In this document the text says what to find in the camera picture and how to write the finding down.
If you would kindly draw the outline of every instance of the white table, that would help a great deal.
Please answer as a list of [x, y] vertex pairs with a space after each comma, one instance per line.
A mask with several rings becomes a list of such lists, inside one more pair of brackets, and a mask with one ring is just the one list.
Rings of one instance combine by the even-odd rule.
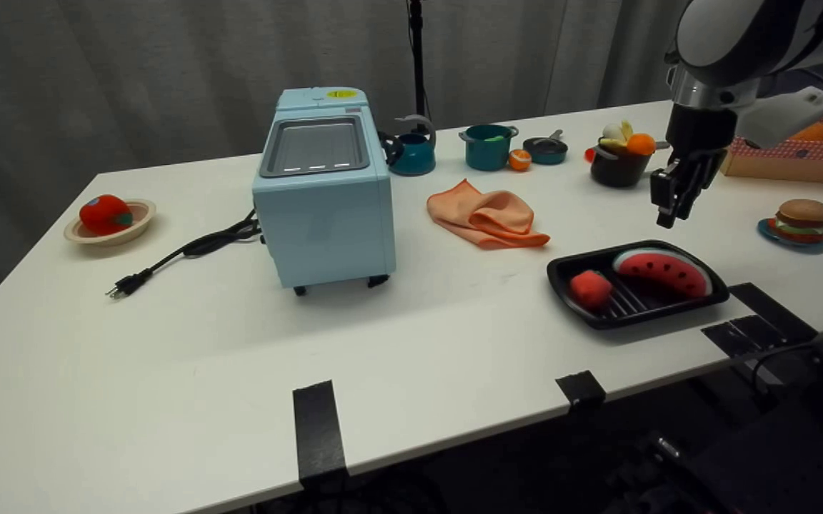
[[[277, 286], [261, 244], [110, 301], [124, 275], [241, 221], [257, 158], [100, 174], [0, 286], [0, 512], [196, 512], [301, 491], [293, 391], [327, 379], [361, 475], [560, 416], [567, 375], [591, 371], [617, 399], [727, 364], [700, 325], [748, 315], [744, 304], [594, 332], [551, 296], [547, 264], [563, 254], [670, 241], [823, 328], [823, 254], [754, 235], [786, 198], [823, 201], [823, 185], [717, 176], [691, 221], [667, 231], [647, 188], [590, 181], [580, 155], [606, 124], [664, 134], [667, 117], [670, 102], [650, 102], [520, 121], [524, 137], [563, 128], [571, 145], [567, 165], [528, 174], [468, 171], [461, 137], [443, 132], [438, 171], [393, 184], [394, 276], [303, 301]], [[463, 176], [517, 191], [551, 245], [480, 252], [438, 228], [426, 198]], [[154, 201], [157, 226], [120, 254], [80, 254], [64, 228], [104, 191]]]

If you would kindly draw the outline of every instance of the gray curtain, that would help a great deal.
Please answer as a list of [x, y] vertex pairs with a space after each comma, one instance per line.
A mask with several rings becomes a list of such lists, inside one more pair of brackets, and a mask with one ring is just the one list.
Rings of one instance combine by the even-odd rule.
[[[667, 98], [686, 0], [424, 0], [438, 125]], [[100, 171], [261, 152], [290, 85], [414, 111], [407, 0], [0, 0], [0, 281]]]

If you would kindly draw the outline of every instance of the black power cord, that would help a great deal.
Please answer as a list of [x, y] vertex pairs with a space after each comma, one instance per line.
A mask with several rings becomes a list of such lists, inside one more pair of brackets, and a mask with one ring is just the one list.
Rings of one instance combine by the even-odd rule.
[[251, 208], [241, 222], [223, 228], [223, 231], [211, 231], [203, 235], [187, 245], [181, 245], [174, 254], [157, 259], [154, 265], [137, 272], [137, 275], [127, 275], [124, 281], [118, 281], [118, 286], [110, 291], [110, 296], [120, 301], [120, 296], [133, 296], [140, 286], [146, 286], [164, 265], [174, 264], [174, 259], [196, 259], [203, 254], [211, 254], [236, 241], [251, 241], [251, 238], [264, 238], [257, 212]]

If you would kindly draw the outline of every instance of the small bowl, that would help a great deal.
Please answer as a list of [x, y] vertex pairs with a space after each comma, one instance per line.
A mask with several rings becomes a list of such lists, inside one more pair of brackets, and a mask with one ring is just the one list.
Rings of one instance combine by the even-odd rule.
[[90, 231], [80, 221], [75, 221], [73, 226], [67, 226], [67, 241], [77, 244], [77, 245], [120, 245], [130, 244], [136, 238], [140, 238], [154, 218], [154, 204], [148, 201], [127, 201], [130, 212], [133, 212], [133, 226], [124, 231], [111, 231], [111, 235], [94, 235]]

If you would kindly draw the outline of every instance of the black container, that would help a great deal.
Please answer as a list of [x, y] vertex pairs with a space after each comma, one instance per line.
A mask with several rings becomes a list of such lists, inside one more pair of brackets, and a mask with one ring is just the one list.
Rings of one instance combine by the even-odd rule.
[[[694, 265], [700, 265], [707, 272], [707, 276], [713, 282], [708, 296], [686, 301], [667, 286], [657, 286], [657, 282], [650, 282], [640, 276], [616, 275], [616, 259], [623, 252], [636, 252], [636, 248], [657, 248], [657, 252], [673, 252], [673, 254], [691, 259]], [[587, 268], [600, 272], [613, 282], [613, 301], [600, 311], [587, 311], [568, 291], [571, 276], [584, 275]], [[560, 258], [560, 259], [551, 259], [547, 265], [547, 272], [548, 272], [548, 282], [551, 282], [557, 301], [594, 328], [617, 328], [617, 325], [647, 324], [647, 319], [657, 319], [657, 318], [670, 318], [678, 311], [691, 311], [691, 308], [703, 308], [703, 305], [716, 305], [716, 304], [730, 301], [730, 288], [721, 281], [721, 275], [716, 275], [694, 254], [690, 254], [678, 245], [670, 245], [664, 241], [640, 241], [640, 244], [630, 244], [630, 245], [613, 245], [613, 248], [600, 248], [600, 252], [590, 252], [590, 254]]]
[[591, 176], [610, 188], [636, 188], [647, 171], [650, 158], [597, 149]]

